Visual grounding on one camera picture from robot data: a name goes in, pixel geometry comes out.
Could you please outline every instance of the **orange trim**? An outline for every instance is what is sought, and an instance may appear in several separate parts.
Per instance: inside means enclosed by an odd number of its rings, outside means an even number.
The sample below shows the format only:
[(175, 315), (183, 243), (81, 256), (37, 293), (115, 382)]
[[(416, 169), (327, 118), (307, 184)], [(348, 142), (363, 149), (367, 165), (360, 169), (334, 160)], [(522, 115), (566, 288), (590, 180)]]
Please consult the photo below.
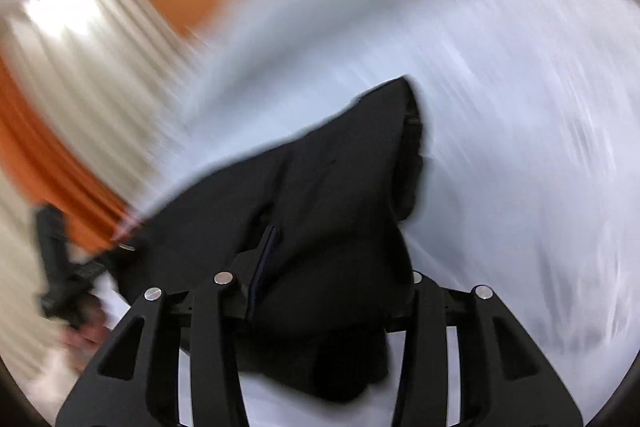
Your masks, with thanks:
[(33, 203), (58, 206), (71, 240), (108, 248), (124, 202), (76, 160), (24, 99), (0, 60), (0, 156), (6, 174)]

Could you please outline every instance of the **black metal bracket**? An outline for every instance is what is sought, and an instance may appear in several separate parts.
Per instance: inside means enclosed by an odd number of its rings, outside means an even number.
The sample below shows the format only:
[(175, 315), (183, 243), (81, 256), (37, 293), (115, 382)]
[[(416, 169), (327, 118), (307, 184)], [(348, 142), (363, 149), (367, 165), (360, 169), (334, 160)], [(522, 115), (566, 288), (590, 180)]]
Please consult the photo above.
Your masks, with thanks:
[[(458, 328), (461, 427), (581, 427), (574, 401), (542, 352), (491, 288), (442, 289), (415, 273), (393, 427), (444, 427), (446, 326)], [(146, 291), (90, 362), (57, 427), (174, 427), (180, 328), (191, 328), (195, 427), (248, 427), (234, 352), (246, 288), (221, 272), (189, 293)]]

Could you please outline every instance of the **black cloth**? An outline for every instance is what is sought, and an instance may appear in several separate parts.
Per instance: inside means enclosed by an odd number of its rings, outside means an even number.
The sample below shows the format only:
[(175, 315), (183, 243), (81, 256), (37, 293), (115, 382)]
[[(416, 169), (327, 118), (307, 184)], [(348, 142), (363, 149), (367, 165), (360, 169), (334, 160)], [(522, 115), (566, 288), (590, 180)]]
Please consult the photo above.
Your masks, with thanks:
[(146, 253), (116, 273), (133, 302), (192, 289), (255, 248), (280, 243), (260, 277), (241, 370), (332, 401), (385, 377), (384, 325), (406, 305), (412, 268), (398, 229), (422, 169), (410, 83), (392, 80), (306, 133), (188, 188), (141, 230)]

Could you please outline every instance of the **metal screw head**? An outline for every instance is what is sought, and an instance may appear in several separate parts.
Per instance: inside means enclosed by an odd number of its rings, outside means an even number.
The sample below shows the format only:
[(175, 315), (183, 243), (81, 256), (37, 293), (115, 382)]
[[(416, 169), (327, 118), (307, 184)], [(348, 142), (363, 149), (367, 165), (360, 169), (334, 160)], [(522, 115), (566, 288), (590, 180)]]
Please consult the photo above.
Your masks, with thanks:
[(148, 301), (157, 301), (162, 295), (162, 290), (160, 288), (149, 288), (145, 292), (145, 299)]
[(476, 295), (481, 299), (487, 300), (494, 296), (494, 291), (489, 286), (481, 285), (476, 287)]
[(231, 272), (218, 272), (213, 280), (216, 284), (229, 284), (234, 279), (234, 275)]

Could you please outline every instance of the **white bed sheet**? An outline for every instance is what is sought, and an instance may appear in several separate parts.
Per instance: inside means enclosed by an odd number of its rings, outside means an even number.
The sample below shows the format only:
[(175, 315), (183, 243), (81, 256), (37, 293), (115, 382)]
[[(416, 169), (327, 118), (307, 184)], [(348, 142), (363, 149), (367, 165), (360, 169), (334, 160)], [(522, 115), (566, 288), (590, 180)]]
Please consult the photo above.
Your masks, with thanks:
[[(140, 213), (409, 74), (430, 132), (403, 227), (415, 268), (492, 286), (591, 419), (640, 348), (639, 7), (242, 0), (226, 20), (165, 119), (174, 141)], [(280, 427), (389, 425), (393, 386), (335, 411), (242, 379), (252, 425)]]

